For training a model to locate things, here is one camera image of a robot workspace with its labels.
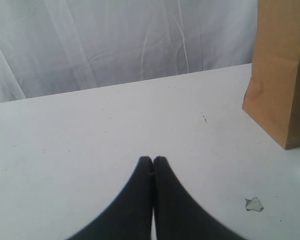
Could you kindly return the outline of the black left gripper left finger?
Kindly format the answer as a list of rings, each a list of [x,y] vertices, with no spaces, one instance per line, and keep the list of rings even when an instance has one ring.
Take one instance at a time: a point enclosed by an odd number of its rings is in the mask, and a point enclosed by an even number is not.
[[[150,240],[154,204],[154,168],[142,156],[113,202],[71,240]]]

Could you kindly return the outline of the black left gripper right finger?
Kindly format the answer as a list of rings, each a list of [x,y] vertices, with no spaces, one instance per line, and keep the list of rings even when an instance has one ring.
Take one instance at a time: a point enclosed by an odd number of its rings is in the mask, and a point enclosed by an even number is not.
[[[164,156],[153,160],[154,219],[158,240],[241,240],[185,190]]]

